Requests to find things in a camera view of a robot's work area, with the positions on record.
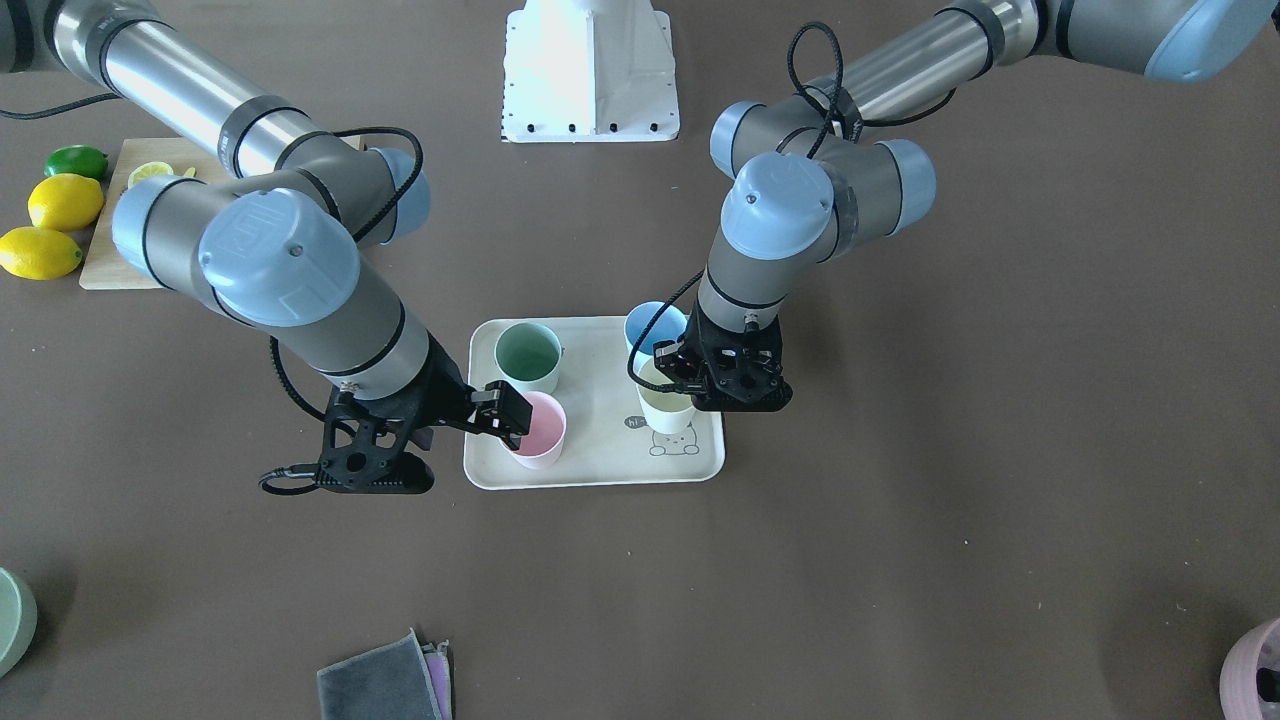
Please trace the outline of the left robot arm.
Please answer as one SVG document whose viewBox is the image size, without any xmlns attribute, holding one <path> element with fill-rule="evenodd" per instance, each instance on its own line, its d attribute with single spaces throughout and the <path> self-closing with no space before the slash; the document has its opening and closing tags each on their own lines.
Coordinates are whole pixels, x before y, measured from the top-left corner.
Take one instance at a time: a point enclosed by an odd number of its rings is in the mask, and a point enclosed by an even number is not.
<svg viewBox="0 0 1280 720">
<path fill-rule="evenodd" d="M 943 108 L 965 82 L 1025 58 L 1060 56 L 1149 79 L 1215 77 L 1277 22 L 1275 1 L 952 1 L 928 22 L 790 97 L 736 102 L 710 132 L 731 178 L 687 328 L 654 352 L 646 389 L 710 411 L 773 413 L 783 378 L 780 309 L 803 274 L 896 234 L 932 208 L 937 178 L 906 140 L 863 143 Z"/>
</svg>

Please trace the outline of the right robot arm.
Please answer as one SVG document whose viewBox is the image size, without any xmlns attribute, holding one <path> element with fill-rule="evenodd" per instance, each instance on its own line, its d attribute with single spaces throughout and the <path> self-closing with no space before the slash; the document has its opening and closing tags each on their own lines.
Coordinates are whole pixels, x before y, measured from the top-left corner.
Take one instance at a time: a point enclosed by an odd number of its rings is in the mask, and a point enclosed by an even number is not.
<svg viewBox="0 0 1280 720">
<path fill-rule="evenodd" d="M 365 437 L 456 427 L 517 447 L 531 409 L 451 356 L 360 249 L 416 231 L 430 206 L 419 152 L 352 149 L 164 22 L 146 1 L 9 1 L 6 70 L 64 69 L 132 101 L 229 181 L 141 181 L 113 238 L 159 284 L 291 348 L 335 388 Z"/>
</svg>

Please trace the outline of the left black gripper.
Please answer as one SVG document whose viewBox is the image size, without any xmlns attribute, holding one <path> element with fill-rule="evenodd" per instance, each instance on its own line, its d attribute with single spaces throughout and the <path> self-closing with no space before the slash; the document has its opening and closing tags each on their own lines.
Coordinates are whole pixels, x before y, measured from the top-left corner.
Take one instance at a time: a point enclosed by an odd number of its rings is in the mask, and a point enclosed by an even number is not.
<svg viewBox="0 0 1280 720">
<path fill-rule="evenodd" d="M 785 401 L 782 352 L 780 320 L 730 332 L 695 302 L 678 341 L 655 343 L 654 366 L 694 401 Z"/>
</svg>

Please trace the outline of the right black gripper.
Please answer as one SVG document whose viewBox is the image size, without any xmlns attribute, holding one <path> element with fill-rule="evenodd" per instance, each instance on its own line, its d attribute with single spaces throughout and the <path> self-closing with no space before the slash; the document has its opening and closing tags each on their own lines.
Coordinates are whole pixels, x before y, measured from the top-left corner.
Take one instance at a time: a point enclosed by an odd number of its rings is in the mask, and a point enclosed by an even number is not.
<svg viewBox="0 0 1280 720">
<path fill-rule="evenodd" d="M 453 427 L 497 437 L 517 451 L 530 432 L 532 405 L 508 382 L 493 380 L 477 389 L 461 378 L 452 356 L 430 338 L 422 370 L 410 384 L 413 413 L 406 421 L 410 441 L 429 450 L 433 427 Z"/>
</svg>

